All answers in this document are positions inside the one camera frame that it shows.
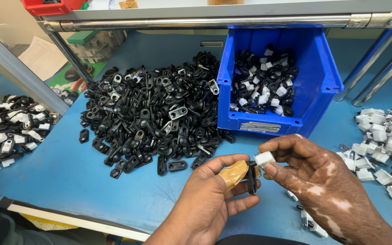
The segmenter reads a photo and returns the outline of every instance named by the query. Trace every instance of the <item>fingernail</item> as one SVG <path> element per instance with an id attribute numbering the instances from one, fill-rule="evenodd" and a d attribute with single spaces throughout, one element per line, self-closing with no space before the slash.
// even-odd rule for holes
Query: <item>fingernail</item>
<path id="1" fill-rule="evenodd" d="M 264 166 L 264 172 L 266 172 L 270 176 L 275 176 L 277 169 L 275 166 L 273 166 L 272 163 L 268 163 Z"/>

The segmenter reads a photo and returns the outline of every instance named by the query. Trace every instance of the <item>white edge strip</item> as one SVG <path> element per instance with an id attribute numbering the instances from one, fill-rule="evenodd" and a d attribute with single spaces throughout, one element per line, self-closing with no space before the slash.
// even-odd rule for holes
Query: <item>white edge strip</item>
<path id="1" fill-rule="evenodd" d="M 115 227 L 115 226 L 104 225 L 104 224 L 93 222 L 93 221 L 69 217 L 69 216 L 65 216 L 62 214 L 55 214 L 55 213 L 51 213 L 51 212 L 37 210 L 34 208 L 27 208 L 27 207 L 15 205 L 15 204 L 10 205 L 7 210 L 13 211 L 13 212 L 18 212 L 21 214 L 28 214 L 31 216 L 36 216 L 38 218 L 53 220 L 53 221 L 65 223 L 68 225 L 83 227 L 83 228 L 94 230 L 94 231 L 100 231 L 100 232 L 104 232 L 104 233 L 108 233 L 108 234 L 112 234 L 112 235 L 122 236 L 125 238 L 129 238 L 129 239 L 133 239 L 133 240 L 137 240 L 137 241 L 141 241 L 141 242 L 146 241 L 146 239 L 148 239 L 148 237 L 150 236 L 149 234 L 145 234 L 145 233 L 138 232 L 138 231 L 131 231 L 131 230 Z"/>

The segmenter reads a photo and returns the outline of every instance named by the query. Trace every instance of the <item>green bin lid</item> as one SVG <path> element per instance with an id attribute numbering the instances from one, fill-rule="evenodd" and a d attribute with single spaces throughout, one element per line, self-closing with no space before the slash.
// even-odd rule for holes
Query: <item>green bin lid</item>
<path id="1" fill-rule="evenodd" d="M 90 41 L 99 31 L 79 31 L 75 32 L 72 36 L 68 37 L 70 44 L 84 44 Z"/>

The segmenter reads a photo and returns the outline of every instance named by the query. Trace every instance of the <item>right hand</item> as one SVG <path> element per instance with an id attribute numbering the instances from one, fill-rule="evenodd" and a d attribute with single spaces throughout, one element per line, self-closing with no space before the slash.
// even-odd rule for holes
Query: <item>right hand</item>
<path id="1" fill-rule="evenodd" d="M 274 138 L 258 149 L 289 165 L 266 164 L 264 178 L 293 192 L 330 237 L 342 244 L 392 244 L 392 227 L 339 155 L 298 134 Z"/>

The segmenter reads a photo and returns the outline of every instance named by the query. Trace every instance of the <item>left hand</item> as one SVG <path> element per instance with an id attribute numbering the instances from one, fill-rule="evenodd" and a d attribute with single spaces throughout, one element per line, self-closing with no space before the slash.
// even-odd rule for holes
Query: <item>left hand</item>
<path id="1" fill-rule="evenodd" d="M 149 237 L 149 244 L 214 244 L 228 217 L 257 205 L 260 197 L 228 199 L 247 192 L 247 181 L 226 191 L 225 181 L 215 173 L 239 160 L 248 161 L 245 154 L 216 157 L 190 175 L 175 206 L 160 227 Z"/>

